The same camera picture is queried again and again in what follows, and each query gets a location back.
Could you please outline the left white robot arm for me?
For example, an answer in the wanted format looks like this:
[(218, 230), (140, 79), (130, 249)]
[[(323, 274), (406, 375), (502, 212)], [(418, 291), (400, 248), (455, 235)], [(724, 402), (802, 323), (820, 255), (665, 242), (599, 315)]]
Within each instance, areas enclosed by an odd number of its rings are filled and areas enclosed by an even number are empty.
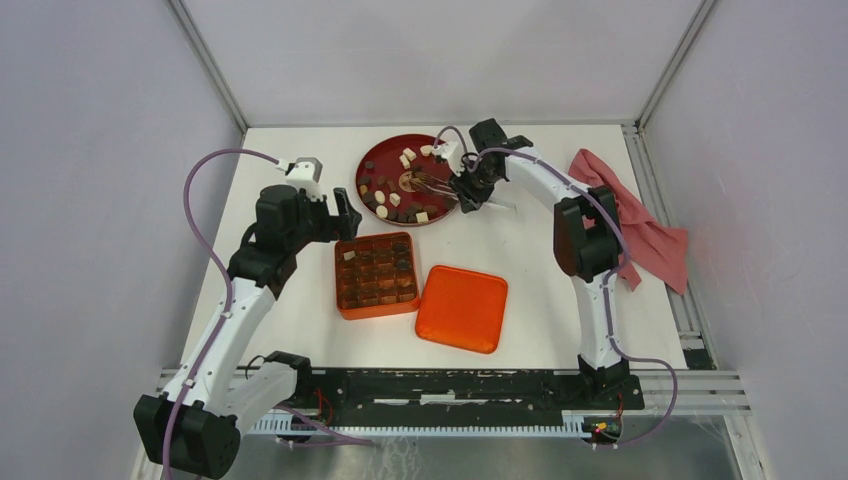
[(314, 394), (306, 357), (272, 353), (237, 388), (230, 382), (260, 323), (297, 268), (297, 255), (311, 243), (356, 237), (362, 216), (343, 188), (328, 200), (290, 185), (264, 188), (256, 220), (245, 231), (227, 265), (225, 292), (185, 365), (163, 391), (143, 395), (133, 418), (147, 458), (163, 468), (209, 479), (232, 467), (242, 438), (274, 406), (306, 405)]

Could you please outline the orange chocolate box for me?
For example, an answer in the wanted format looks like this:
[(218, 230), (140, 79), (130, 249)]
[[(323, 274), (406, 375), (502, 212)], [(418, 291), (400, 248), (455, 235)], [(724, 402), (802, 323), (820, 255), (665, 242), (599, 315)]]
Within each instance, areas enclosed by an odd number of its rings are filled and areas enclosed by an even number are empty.
[[(350, 261), (343, 254), (354, 251)], [(413, 241), (406, 232), (360, 236), (334, 248), (336, 307), (342, 318), (369, 318), (412, 313), (420, 305)], [(407, 260), (410, 269), (398, 270)]]

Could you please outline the metal tongs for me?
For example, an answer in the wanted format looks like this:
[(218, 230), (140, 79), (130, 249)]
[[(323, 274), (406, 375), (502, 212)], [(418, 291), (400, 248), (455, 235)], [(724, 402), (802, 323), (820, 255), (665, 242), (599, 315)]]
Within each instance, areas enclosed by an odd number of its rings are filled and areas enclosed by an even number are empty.
[[(437, 196), (442, 200), (446, 200), (449, 203), (449, 206), (447, 207), (448, 210), (453, 207), (458, 207), (460, 209), (457, 196), (450, 188), (451, 175), (447, 180), (444, 180), (424, 171), (411, 170), (401, 174), (398, 179), (398, 183), (400, 188), (407, 192)], [(494, 192), (489, 201), (486, 202), (481, 209), (497, 209), (513, 213), (518, 211), (516, 203), (499, 199), (494, 196)]]

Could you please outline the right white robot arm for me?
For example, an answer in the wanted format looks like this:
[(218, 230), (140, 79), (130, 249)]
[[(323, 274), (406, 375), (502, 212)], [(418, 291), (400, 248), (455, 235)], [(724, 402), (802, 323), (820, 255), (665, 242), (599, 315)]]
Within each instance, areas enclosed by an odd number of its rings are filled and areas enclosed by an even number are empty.
[(530, 193), (553, 217), (553, 254), (572, 281), (580, 320), (580, 400), (591, 408), (612, 401), (630, 375), (616, 335), (615, 283), (629, 256), (607, 187), (591, 187), (545, 161), (531, 140), (509, 137), (493, 119), (478, 122), (467, 137), (435, 141), (438, 161), (450, 166), (449, 188), (469, 213), (491, 199), (500, 181)]

